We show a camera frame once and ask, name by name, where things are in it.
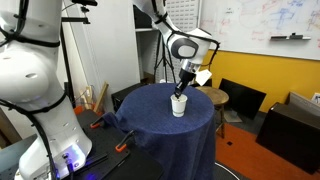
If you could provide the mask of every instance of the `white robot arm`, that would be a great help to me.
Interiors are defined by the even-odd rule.
[[[94,0],[72,0],[96,5]],[[202,64],[211,36],[201,29],[182,33],[164,0],[133,0],[163,34],[171,54],[182,59],[179,97]],[[38,138],[22,155],[15,179],[60,179],[84,166],[92,142],[82,131],[56,77],[62,0],[0,0],[0,105],[25,114]]]

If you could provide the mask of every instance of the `blue tablecloth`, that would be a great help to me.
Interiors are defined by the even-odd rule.
[[[213,179],[215,158],[214,106],[201,91],[187,87],[183,117],[172,114],[175,84],[146,85],[131,92],[115,117],[104,118],[124,132],[135,130],[139,147],[164,168],[163,179]]]

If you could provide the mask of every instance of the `white cup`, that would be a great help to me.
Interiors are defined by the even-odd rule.
[[[172,113],[175,117],[182,117],[184,115],[184,110],[186,109],[188,97],[181,94],[179,99],[175,96],[171,96]]]

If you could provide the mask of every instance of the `whiteboard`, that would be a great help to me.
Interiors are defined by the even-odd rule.
[[[320,0],[203,0],[200,28],[220,50],[320,60]],[[311,39],[270,40],[292,33]]]

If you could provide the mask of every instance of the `metal stand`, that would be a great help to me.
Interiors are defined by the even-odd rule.
[[[160,42],[162,42],[162,57],[161,57],[160,61],[158,62],[159,51],[160,51]],[[166,58],[166,51],[165,50],[168,51],[169,60]],[[173,71],[174,67],[172,65],[171,54],[170,54],[168,48],[165,46],[165,44],[163,42],[162,34],[159,32],[158,43],[157,43],[157,53],[156,53],[156,63],[154,65],[154,74],[153,74],[154,80],[153,80],[153,83],[155,83],[156,71],[157,71],[157,68],[159,67],[161,62],[163,62],[166,82],[168,82],[168,76],[167,76],[167,65],[168,65],[169,68],[171,69],[171,72],[172,72],[173,81],[174,81],[174,83],[176,83],[176,77],[174,76],[174,71]]]

